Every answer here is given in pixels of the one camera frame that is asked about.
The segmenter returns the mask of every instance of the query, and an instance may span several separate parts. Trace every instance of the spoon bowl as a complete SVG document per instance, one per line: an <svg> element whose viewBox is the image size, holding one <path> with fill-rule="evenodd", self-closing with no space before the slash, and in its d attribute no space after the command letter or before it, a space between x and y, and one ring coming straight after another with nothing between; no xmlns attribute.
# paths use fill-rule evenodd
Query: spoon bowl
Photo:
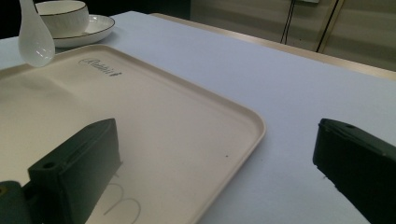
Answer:
<svg viewBox="0 0 396 224"><path fill-rule="evenodd" d="M55 55L55 45L46 24L35 10L32 0L20 0L21 29L18 39L20 55L34 67L48 64Z"/></svg>

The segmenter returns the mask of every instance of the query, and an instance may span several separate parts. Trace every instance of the cursive writing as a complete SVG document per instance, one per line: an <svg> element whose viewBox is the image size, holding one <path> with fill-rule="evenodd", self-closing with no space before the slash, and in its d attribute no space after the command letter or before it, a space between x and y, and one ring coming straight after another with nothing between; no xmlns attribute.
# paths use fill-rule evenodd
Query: cursive writing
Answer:
<svg viewBox="0 0 396 224"><path fill-rule="evenodd" d="M79 61L78 64L89 65L91 67L94 67L98 71L100 71L106 75L109 75L110 77L122 75L122 72L116 72L114 70L114 68L106 65L105 63L102 63L99 59L95 59L95 58L83 59L83 60Z"/></svg>

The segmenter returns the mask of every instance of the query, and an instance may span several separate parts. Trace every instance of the beige tray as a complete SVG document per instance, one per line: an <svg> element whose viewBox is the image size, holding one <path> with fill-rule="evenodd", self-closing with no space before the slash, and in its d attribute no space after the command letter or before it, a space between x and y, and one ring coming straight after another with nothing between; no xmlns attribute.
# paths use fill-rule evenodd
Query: beige tray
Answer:
<svg viewBox="0 0 396 224"><path fill-rule="evenodd" d="M123 165L87 223L194 223L265 133L259 115L106 46L0 71L0 180L115 118Z"/></svg>

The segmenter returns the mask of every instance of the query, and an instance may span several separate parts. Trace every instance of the cup rim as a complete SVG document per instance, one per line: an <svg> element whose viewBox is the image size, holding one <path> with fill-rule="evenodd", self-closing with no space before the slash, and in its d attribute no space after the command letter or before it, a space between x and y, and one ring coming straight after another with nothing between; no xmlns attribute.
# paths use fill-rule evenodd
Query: cup rim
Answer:
<svg viewBox="0 0 396 224"><path fill-rule="evenodd" d="M70 10L70 11L66 11L66 12L59 12L59 13L48 13L48 14L40 14L39 12L38 12L38 14L40 15L40 16L43 16L43 17L46 17L46 16L56 16L56 15L63 15L63 14L67 14L67 13L72 13L72 12L75 12L75 11L79 11L79 10L82 10L84 7L87 7L87 4L85 3L85 2L82 2L82 1L70 1L70 0L65 0L65 1L48 1L48 2L41 2L41 3L37 3L37 4L35 4L36 6L40 6L40 5L49 5L49 4L59 4L59 2L79 2L79 3L82 3L83 5L81 6L81 7L79 7L79 8L76 8L76 9L74 9L74 10Z"/></svg>

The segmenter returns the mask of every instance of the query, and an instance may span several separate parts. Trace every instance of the dark background panel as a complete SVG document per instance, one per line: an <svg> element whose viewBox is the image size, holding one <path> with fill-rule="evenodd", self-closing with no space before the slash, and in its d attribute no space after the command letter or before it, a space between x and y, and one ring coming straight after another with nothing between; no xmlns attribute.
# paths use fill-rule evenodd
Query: dark background panel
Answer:
<svg viewBox="0 0 396 224"><path fill-rule="evenodd" d="M36 3L46 0L35 0ZM127 11L142 13L162 13L181 19L190 19L191 0L84 0L90 14L112 16ZM17 36L21 26L21 8L19 0L2 1L0 7L0 38Z"/></svg>

